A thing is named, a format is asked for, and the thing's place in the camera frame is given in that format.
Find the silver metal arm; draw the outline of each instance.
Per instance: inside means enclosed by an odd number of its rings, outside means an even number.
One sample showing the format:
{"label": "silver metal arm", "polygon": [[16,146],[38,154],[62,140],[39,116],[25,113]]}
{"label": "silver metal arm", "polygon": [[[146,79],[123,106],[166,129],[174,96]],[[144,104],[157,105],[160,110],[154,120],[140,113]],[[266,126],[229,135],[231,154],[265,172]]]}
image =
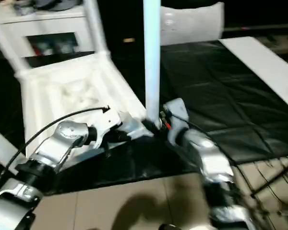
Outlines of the silver metal arm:
{"label": "silver metal arm", "polygon": [[248,209],[241,204],[234,173],[224,153],[205,133],[189,129],[185,122],[189,117],[182,99],[170,101],[164,108],[175,115],[170,118],[172,129],[168,133],[168,141],[202,174],[213,226],[219,228],[226,225],[230,229],[244,223],[248,230],[256,230]]}
{"label": "silver metal arm", "polygon": [[25,164],[18,165],[16,178],[0,189],[0,230],[28,230],[33,210],[73,148],[81,147],[89,136],[86,124],[59,123],[54,134],[44,140]]}
{"label": "silver metal arm", "polygon": [[59,123],[54,134],[38,146],[29,160],[46,164],[58,172],[71,150],[83,146],[88,134],[87,124],[63,121]]}
{"label": "silver metal arm", "polygon": [[189,156],[194,157],[191,162],[200,168],[210,218],[215,227],[244,223],[248,230],[256,230],[248,209],[241,204],[229,161],[218,146],[205,134],[193,129],[186,131],[182,146],[189,151]]}

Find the white pole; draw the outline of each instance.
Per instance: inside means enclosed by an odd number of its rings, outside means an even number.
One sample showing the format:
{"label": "white pole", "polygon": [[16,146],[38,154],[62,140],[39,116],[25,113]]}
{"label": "white pole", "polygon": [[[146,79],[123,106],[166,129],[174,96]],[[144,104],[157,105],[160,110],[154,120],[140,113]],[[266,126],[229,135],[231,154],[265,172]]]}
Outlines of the white pole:
{"label": "white pole", "polygon": [[30,69],[26,61],[17,55],[11,43],[6,38],[0,26],[0,50],[3,55],[8,59],[15,72],[20,70]]}
{"label": "white pole", "polygon": [[160,126],[160,0],[144,0],[145,100],[147,118]]}
{"label": "white pole", "polygon": [[85,17],[97,53],[109,54],[96,0],[84,0]]}

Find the white plastic part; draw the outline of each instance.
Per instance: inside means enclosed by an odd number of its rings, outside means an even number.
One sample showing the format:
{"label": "white plastic part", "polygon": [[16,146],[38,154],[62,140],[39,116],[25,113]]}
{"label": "white plastic part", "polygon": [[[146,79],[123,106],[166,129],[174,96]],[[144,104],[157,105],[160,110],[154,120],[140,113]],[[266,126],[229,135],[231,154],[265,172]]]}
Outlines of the white plastic part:
{"label": "white plastic part", "polygon": [[3,55],[8,59],[12,68],[15,71],[21,71],[24,69],[29,69],[29,65],[17,55],[15,49],[12,47],[11,43],[5,36],[1,26],[0,26],[0,50]]}
{"label": "white plastic part", "polygon": [[[0,164],[6,166],[12,156],[17,152],[17,148],[12,145],[1,133],[0,133]],[[16,160],[11,164],[10,171],[14,174],[17,173],[15,166],[25,161],[24,155],[20,154]]]}
{"label": "white plastic part", "polygon": [[[137,120],[145,118],[145,108],[105,53],[22,71],[16,77],[22,89],[25,139],[63,115],[90,107],[109,106],[122,120],[124,114]],[[91,111],[68,120],[98,126],[100,116],[102,111]],[[55,127],[28,146],[27,157]],[[75,149],[73,156],[91,150],[93,145]]]}
{"label": "white plastic part", "polygon": [[224,3],[197,9],[161,7],[161,45],[217,40],[224,28]]}
{"label": "white plastic part", "polygon": [[109,54],[96,0],[84,0],[85,16],[90,28],[95,51]]}
{"label": "white plastic part", "polygon": [[145,106],[147,118],[160,126],[160,0],[144,0]]}

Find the black cloth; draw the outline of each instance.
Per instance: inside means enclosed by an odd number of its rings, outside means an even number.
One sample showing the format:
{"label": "black cloth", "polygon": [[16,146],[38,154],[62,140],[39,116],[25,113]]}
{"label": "black cloth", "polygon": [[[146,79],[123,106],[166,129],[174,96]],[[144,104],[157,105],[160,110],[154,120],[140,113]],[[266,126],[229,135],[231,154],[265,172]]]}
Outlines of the black cloth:
{"label": "black cloth", "polygon": [[[39,57],[31,63],[40,66],[62,57]],[[113,52],[112,59],[145,103],[144,54]],[[18,147],[24,133],[20,87],[3,62],[0,132]],[[237,163],[288,155],[287,104],[219,42],[162,47],[160,78],[160,104],[181,97],[190,120]],[[51,194],[196,171],[163,141],[142,137],[62,171]]]}

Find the tile floor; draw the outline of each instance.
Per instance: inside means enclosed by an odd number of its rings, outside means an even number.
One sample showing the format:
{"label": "tile floor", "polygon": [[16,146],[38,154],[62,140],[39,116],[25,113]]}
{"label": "tile floor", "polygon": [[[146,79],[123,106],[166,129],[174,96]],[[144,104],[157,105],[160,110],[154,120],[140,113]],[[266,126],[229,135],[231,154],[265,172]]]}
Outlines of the tile floor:
{"label": "tile floor", "polygon": [[[277,160],[259,162],[258,167],[266,178],[281,170]],[[264,182],[254,164],[245,164],[242,169],[252,186]],[[236,175],[242,192],[248,195],[250,191]],[[284,180],[272,189],[288,203],[288,184]],[[288,230],[288,219],[276,213],[286,207],[268,189],[259,198],[272,212],[275,229]],[[254,206],[252,199],[248,202]],[[46,197],[35,213],[32,230],[157,230],[162,223],[188,230],[208,223],[208,207],[195,173]]]}

